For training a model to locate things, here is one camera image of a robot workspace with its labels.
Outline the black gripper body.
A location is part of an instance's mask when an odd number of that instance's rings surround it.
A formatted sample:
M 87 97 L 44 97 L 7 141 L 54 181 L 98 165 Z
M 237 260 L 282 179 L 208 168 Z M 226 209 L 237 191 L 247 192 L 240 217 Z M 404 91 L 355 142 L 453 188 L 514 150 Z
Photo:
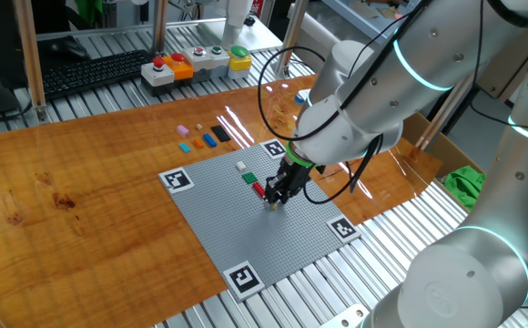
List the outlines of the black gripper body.
M 278 192 L 299 192 L 310 179 L 311 169 L 311 165 L 300 165 L 285 155 L 280 162 L 274 188 Z

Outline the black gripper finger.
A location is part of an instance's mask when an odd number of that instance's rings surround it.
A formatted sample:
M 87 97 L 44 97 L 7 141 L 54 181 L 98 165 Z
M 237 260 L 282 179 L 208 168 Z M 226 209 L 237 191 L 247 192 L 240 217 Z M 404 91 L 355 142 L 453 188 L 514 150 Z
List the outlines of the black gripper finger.
M 278 179 L 276 177 L 268 177 L 265 182 L 265 193 L 263 199 L 269 204 L 274 205 L 278 202 L 278 191 L 275 187 Z
M 286 204 L 289 199 L 297 196 L 302 191 L 305 185 L 305 182 L 282 184 L 279 187 L 279 201 L 282 204 Z

